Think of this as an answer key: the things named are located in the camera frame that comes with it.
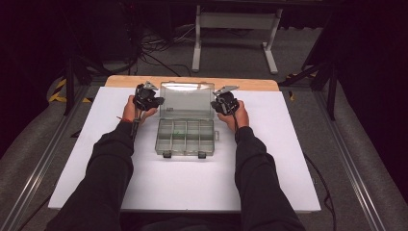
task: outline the wooden edge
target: wooden edge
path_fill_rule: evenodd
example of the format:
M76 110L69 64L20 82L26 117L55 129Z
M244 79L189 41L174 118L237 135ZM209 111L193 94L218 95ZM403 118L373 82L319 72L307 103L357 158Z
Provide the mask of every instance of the wooden edge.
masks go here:
M162 82L174 81L180 83L214 83L216 90L228 85L237 85L240 87L238 90L279 91L278 84L274 80L128 75L110 76L105 83L105 87L135 88L146 81L150 81L157 88L160 87Z

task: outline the white tabletop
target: white tabletop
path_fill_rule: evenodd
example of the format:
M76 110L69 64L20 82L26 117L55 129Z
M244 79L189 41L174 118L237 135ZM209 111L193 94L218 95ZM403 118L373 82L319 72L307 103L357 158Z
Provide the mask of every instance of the white tabletop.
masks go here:
M60 209L84 178L93 145L115 129L133 88L100 88L87 121L66 163L49 208ZM245 102L250 126L276 162L281 188L297 212L319 211L319 201L303 158L293 124L279 91L235 90ZM155 152L159 113L140 127L132 156L135 171L122 210L152 212L238 212L240 198L234 183L233 134L215 117L219 131L214 156L206 159Z

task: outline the metal rail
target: metal rail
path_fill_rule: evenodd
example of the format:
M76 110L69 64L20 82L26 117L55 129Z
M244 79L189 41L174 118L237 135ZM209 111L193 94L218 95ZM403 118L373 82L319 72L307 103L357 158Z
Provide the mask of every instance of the metal rail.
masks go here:
M321 112L324 114L327 125L329 126L333 137L336 140L337 145L339 146L341 152L340 159L343 162L344 169L348 175L354 192L356 193L357 198L360 201L360 205L363 208L363 212L366 215L371 230L385 231L386 229L384 227L384 224L375 209L370 194L362 177L360 176L359 171L357 170L357 167L354 165L347 146L344 143L343 137L340 134L339 128L336 122L331 120L330 115L326 111L326 103L323 94L321 93L321 91L314 91L314 95L316 100L318 101Z
M69 122L74 117L76 111L79 108L79 105L81 105L79 102L81 102L82 99L86 96L88 88L89 87L87 86L79 87L79 90L75 97L76 104L74 104L71 112L68 115L64 116L60 124L58 125L57 130L54 133L54 136L52 137L51 141L48 143L44 153L42 154L41 158L38 161L36 168L34 169L33 173L29 177L26 183L26 186L24 187L19 198L17 199L12 210L10 211L6 221L1 227L0 229L1 231L6 231L6 230L13 231L17 228L17 225L20 223L27 207L29 206L31 200L34 197L34 194L36 193L39 187L39 184L42 181L43 176L45 175L48 167L50 166L55 156L55 150L60 144L60 141L64 135L64 132Z

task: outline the person's right hand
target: person's right hand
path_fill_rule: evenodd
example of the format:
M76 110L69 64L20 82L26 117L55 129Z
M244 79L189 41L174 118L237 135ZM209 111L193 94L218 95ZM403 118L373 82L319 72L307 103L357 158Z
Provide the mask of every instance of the person's right hand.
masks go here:
M238 100L238 103L240 104L240 107L235 112L235 118L237 119L238 128L249 126L249 116L248 116L248 112L245 109L243 101ZM235 121L231 115L223 115L223 114L217 114L217 115L221 121L224 121L228 125L231 131L233 131L234 133L236 132L235 131Z

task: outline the person's left hand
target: person's left hand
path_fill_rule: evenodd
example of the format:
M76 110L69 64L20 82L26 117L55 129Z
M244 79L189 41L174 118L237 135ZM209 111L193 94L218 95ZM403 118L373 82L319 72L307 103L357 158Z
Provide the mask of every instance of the person's left hand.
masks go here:
M133 122L133 120L136 118L140 118L140 125L144 123L144 121L150 117L153 116L156 112L156 108L149 109L149 111L144 112L138 108L136 108L135 104L133 103L133 99L135 98L135 95L129 95L128 102L125 105L125 108L123 109L123 116L122 120L127 121L127 122Z

